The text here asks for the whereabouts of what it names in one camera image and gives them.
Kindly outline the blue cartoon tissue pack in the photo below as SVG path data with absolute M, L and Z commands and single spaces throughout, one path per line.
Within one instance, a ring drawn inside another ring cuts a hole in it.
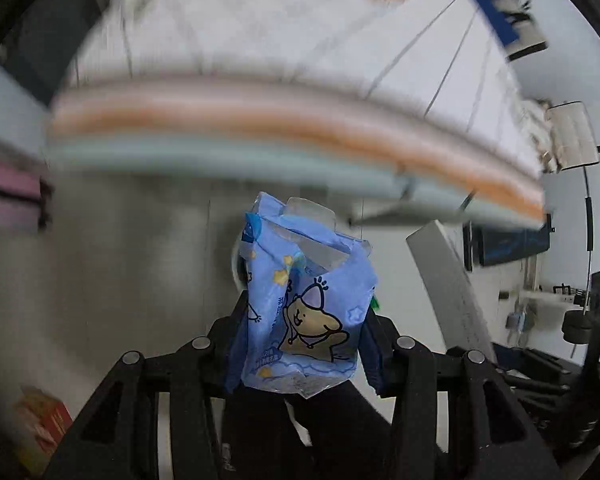
M 247 292 L 242 383 L 310 398 L 350 379 L 377 285 L 368 241 L 260 193 L 237 255 Z

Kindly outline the orange box on floor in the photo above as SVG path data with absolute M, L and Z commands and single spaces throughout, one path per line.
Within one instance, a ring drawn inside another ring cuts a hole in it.
M 14 409 L 26 434 L 17 457 L 33 477 L 41 477 L 73 419 L 64 402 L 29 385 L 21 387 Z

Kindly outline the pink suitcase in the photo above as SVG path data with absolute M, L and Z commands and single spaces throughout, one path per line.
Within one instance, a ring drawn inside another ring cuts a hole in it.
M 0 162 L 0 230 L 44 231 L 53 194 L 54 188 L 36 174 Z

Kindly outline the beige cushioned chair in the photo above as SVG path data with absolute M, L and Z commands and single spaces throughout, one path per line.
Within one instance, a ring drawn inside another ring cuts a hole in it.
M 600 162 L 591 119 L 581 101 L 550 105 L 523 100 L 522 125 L 546 174 Z

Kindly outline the patterned round tablecloth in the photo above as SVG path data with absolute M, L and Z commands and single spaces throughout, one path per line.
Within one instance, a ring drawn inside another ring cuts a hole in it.
M 47 127 L 64 165 L 544 221 L 539 150 L 477 0 L 110 0 L 66 77 Z

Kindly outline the blue folder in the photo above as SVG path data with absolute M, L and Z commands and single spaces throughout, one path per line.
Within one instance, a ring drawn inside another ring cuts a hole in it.
M 500 12 L 491 0 L 475 0 L 484 17 L 493 28 L 503 47 L 508 47 L 519 39 L 519 35 L 505 15 Z

